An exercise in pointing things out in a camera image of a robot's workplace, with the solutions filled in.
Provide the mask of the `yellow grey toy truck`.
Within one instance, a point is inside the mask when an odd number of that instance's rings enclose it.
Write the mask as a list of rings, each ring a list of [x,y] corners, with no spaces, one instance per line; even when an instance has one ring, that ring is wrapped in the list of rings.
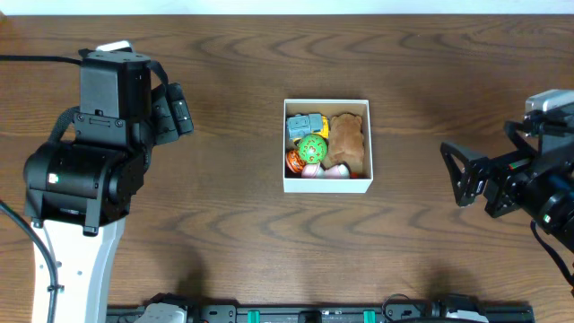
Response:
[[[285,125],[287,136],[292,141],[298,141],[306,135],[319,135],[324,139],[329,137],[329,120],[319,113],[288,117]]]

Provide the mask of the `brown plush bear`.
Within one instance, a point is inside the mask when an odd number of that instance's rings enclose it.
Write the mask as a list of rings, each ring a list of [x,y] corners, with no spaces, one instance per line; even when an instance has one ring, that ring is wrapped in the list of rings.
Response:
[[[327,168],[344,163],[351,172],[362,173],[364,159],[364,135],[362,118],[344,113],[331,119],[327,156],[323,163]]]

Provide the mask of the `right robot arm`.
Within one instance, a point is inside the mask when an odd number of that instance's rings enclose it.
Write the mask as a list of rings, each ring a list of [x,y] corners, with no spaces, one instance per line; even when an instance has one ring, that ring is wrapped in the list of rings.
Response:
[[[568,284],[573,274],[538,230],[573,250],[573,160],[540,155],[529,144],[489,158],[463,146],[444,142],[440,154],[447,166],[456,203],[467,207],[484,196],[484,211],[499,218],[517,210],[531,217],[530,229]]]

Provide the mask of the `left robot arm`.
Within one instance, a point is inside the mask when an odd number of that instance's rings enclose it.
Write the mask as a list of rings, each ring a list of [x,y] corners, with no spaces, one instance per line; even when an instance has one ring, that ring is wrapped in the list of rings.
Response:
[[[193,129],[179,83],[81,89],[79,106],[24,166],[24,213],[40,240],[33,321],[105,320],[114,258],[152,149]]]

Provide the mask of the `orange patterned ball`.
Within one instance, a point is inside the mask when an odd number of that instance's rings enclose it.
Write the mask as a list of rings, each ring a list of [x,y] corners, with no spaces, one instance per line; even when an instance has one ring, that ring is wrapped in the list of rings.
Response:
[[[302,173],[304,167],[307,165],[307,163],[301,159],[298,150],[290,150],[287,152],[285,154],[285,162],[287,168],[295,174]]]

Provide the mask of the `green numbered dice ball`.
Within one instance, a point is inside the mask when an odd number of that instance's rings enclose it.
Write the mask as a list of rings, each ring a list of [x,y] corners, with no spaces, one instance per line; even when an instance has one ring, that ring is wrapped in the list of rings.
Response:
[[[321,163],[327,155],[326,140],[315,134],[306,135],[297,143],[300,158],[308,164]]]

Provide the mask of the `white pink rabbit figure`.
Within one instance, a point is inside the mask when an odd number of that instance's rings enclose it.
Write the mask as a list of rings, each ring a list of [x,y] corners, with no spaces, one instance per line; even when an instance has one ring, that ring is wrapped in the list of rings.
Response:
[[[362,175],[357,172],[352,172],[351,169],[345,164],[336,164],[328,169],[325,169],[321,163],[307,164],[301,176],[304,179],[361,179]]]

